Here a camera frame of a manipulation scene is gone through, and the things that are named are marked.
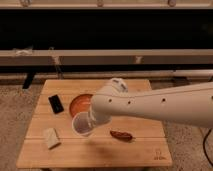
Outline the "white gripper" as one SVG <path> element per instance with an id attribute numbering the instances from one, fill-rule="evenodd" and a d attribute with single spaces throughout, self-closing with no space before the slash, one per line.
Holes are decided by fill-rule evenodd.
<path id="1" fill-rule="evenodd" d="M 109 123 L 111 117 L 108 115 L 104 115 L 101 113 L 96 113 L 94 111 L 90 111 L 88 113 L 88 123 L 91 128 L 96 128 L 101 125 Z"/>

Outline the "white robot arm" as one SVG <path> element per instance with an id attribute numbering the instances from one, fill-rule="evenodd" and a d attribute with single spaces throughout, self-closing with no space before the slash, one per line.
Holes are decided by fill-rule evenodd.
<path id="1" fill-rule="evenodd" d="M 92 96 L 90 116 L 97 125 L 129 116 L 213 128 L 213 82 L 130 92 L 112 78 Z"/>

